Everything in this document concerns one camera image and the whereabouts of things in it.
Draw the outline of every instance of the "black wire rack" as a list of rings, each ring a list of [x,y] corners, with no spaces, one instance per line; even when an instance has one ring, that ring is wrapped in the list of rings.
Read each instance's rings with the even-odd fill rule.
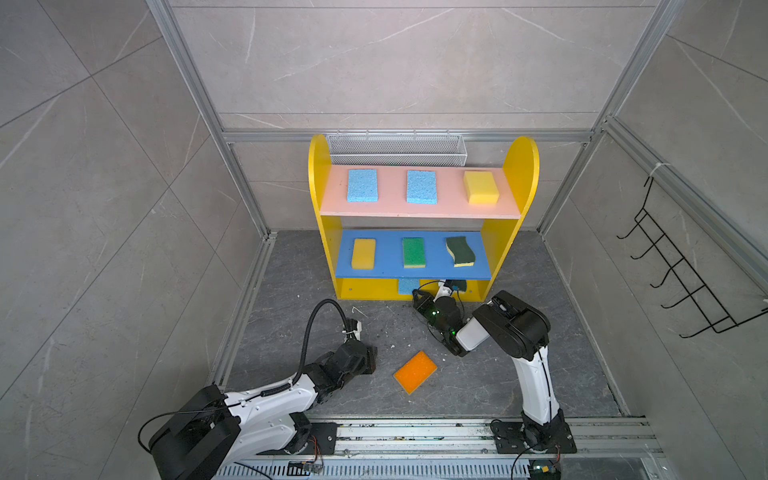
[[[620,240],[623,240],[623,239],[629,237],[632,234],[632,232],[634,232],[636,229],[640,229],[640,231],[643,232],[643,234],[648,239],[648,241],[650,241],[650,247],[648,247],[647,250],[645,250],[639,257],[631,256],[631,258],[633,260],[639,260],[639,259],[645,257],[645,255],[648,252],[650,252],[652,250],[656,250],[658,252],[659,256],[667,264],[667,272],[664,274],[664,278],[661,279],[661,281],[659,282],[658,285],[654,285],[654,284],[651,283],[650,286],[652,286],[653,288],[659,288],[660,286],[664,285],[664,282],[667,281],[667,278],[669,277],[669,275],[672,274],[672,275],[675,276],[675,278],[677,278],[677,281],[680,283],[680,285],[683,286],[683,289],[685,290],[685,293],[686,293],[686,295],[683,296],[683,298],[679,299],[677,302],[675,302],[675,303],[673,303],[672,305],[669,305],[669,306],[662,305],[661,308],[670,309],[670,308],[673,308],[675,306],[680,305],[682,302],[684,302],[687,299],[691,299],[691,301],[694,302],[694,305],[696,305],[696,308],[699,310],[699,312],[701,312],[701,315],[707,321],[707,326],[705,326],[703,329],[701,329],[701,330],[699,330],[699,331],[697,331],[695,333],[691,333],[690,335],[682,335],[682,334],[680,334],[680,337],[684,338],[684,339],[689,339],[689,338],[691,338],[693,336],[698,335],[699,333],[706,332],[707,330],[710,330],[710,329],[712,331],[714,331],[715,333],[727,332],[728,330],[730,330],[732,328],[735,328],[737,326],[743,325],[744,323],[747,323],[747,322],[749,322],[751,320],[754,320],[754,319],[756,319],[759,316],[767,314],[768,313],[768,307],[763,308],[760,311],[760,313],[758,313],[756,315],[753,315],[753,316],[751,316],[750,318],[748,318],[746,320],[742,320],[741,322],[737,322],[731,316],[731,314],[728,312],[728,310],[725,308],[725,306],[720,302],[720,299],[717,298],[717,296],[714,294],[712,289],[709,288],[707,283],[704,282],[703,278],[701,278],[701,275],[699,275],[699,273],[696,271],[694,266],[691,265],[690,262],[688,262],[688,259],[685,257],[685,255],[683,255],[683,253],[680,252],[680,249],[677,248],[677,245],[675,245],[675,243],[672,241],[671,238],[669,238],[667,233],[664,232],[664,229],[661,228],[661,225],[659,225],[658,222],[650,215],[648,210],[646,210],[645,205],[648,202],[648,195],[650,194],[650,188],[653,186],[653,184],[654,184],[654,179],[652,177],[649,177],[648,179],[646,179],[645,180],[645,184],[643,184],[643,187],[645,187],[647,185],[648,189],[645,192],[645,199],[643,200],[643,206],[640,208],[640,211],[637,212],[637,215],[634,216],[634,227],[632,227],[632,230],[630,230],[629,233],[627,233],[623,237],[621,237],[619,235],[617,235],[616,237],[618,239],[620,239]],[[653,225],[661,232],[660,236],[656,240],[654,240],[650,236],[650,234],[647,232],[645,227],[643,227],[643,225],[641,225],[641,222],[643,222],[644,220],[648,220],[648,221],[652,222]],[[671,246],[674,248],[674,251],[676,251],[677,254],[680,256],[679,260],[671,259],[667,255],[665,255],[664,252],[662,252],[662,250],[659,248],[658,245],[659,245],[659,242],[661,242],[663,239],[667,239],[667,242],[669,244],[671,244]],[[698,282],[695,285],[695,288],[693,286],[690,286],[686,282],[684,282],[683,279],[681,278],[681,275],[678,273],[677,270],[675,270],[676,268],[682,268],[684,266],[689,268],[690,271],[694,273],[694,275],[696,277],[696,280],[698,280]],[[694,295],[699,293],[699,292],[700,292],[700,296],[701,297],[700,297],[699,300],[697,300],[697,298]],[[720,308],[723,310],[725,316],[723,316],[722,318],[720,318],[717,321],[712,321],[710,316],[708,316],[704,312],[704,308],[702,308],[702,305],[701,305],[703,303],[704,296],[710,296],[715,302],[717,302],[717,305],[719,305]]]

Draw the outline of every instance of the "yellow side panel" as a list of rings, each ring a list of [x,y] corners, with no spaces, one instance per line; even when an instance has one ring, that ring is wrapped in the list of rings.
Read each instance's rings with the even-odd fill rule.
[[[485,301],[492,285],[496,280],[498,271],[502,268],[504,258],[507,257],[509,247],[523,224],[525,215],[531,208],[538,187],[538,147],[532,138],[520,137],[512,144],[507,153],[507,159],[502,167],[509,182],[512,194],[520,209],[520,218],[517,220],[486,220],[480,230],[485,254],[488,257],[488,265],[491,266],[491,281],[478,282],[483,294],[481,301]]]
[[[320,204],[326,192],[330,171],[331,153],[328,148],[328,142],[324,136],[315,135],[310,143],[310,196],[312,197],[312,206],[315,209],[315,218],[320,229],[320,236],[323,238],[323,246],[326,250],[326,259],[328,260],[328,268],[331,272],[333,288],[336,290],[336,297],[340,298],[339,284],[335,273],[341,247],[341,218],[320,215]]]

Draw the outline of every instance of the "gray marble wall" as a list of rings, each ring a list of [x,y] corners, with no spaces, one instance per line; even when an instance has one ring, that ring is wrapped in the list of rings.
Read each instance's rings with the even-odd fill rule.
[[[225,128],[589,129],[656,2],[171,4]],[[497,153],[506,147],[472,145],[469,161],[503,161]],[[564,159],[552,148],[561,145],[542,145],[525,228],[536,227],[578,150],[562,148]],[[316,228],[306,145],[236,149],[270,227]]]
[[[153,478],[257,233],[142,0],[0,18],[0,476]]]
[[[768,2],[688,0],[619,117],[768,252]]]
[[[689,1],[619,117],[763,247],[768,180],[768,5]],[[631,229],[646,174],[607,139],[547,242],[629,411],[647,415],[681,478],[768,478],[768,318],[706,326],[666,265]],[[736,320],[765,293],[659,187],[648,210]],[[650,234],[657,237],[660,232]],[[684,278],[691,272],[682,269]],[[703,295],[715,319],[723,315]]]
[[[500,167],[510,144],[498,142],[468,142],[467,165]],[[581,148],[578,142],[538,144],[541,174],[533,205],[523,228],[534,230],[544,216],[547,206],[560,187],[560,182]],[[243,165],[267,224],[274,230],[316,230],[317,221],[307,180],[309,143],[263,142],[235,144],[235,154]],[[414,227],[479,230],[481,221],[446,219],[381,219],[345,218],[345,225],[364,227]]]

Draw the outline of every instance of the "sponge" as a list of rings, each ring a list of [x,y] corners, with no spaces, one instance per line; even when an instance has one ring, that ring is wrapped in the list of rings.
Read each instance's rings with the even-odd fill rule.
[[[349,183],[346,187],[346,201],[379,201],[379,184],[376,179],[376,170],[366,168],[349,171]]]
[[[373,270],[376,261],[376,239],[356,238],[352,248],[352,268],[355,270]]]
[[[445,239],[448,253],[453,257],[453,266],[472,266],[475,264],[475,252],[469,248],[467,237],[448,237]]]
[[[498,202],[498,188],[489,171],[464,172],[464,188],[470,205],[492,205]]]
[[[435,172],[408,170],[408,203],[437,204],[437,177]]]
[[[405,268],[424,268],[427,266],[423,238],[402,239],[402,265]]]
[[[412,295],[413,290],[417,290],[419,285],[418,278],[401,278],[397,281],[397,293],[398,295]]]
[[[437,365],[424,352],[416,355],[395,373],[397,380],[408,395],[414,393],[431,374],[437,370]]]

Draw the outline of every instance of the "white wire basket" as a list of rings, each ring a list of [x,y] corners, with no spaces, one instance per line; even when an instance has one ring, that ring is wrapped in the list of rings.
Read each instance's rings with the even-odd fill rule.
[[[460,134],[327,134],[331,161],[339,165],[463,167],[467,147]]]

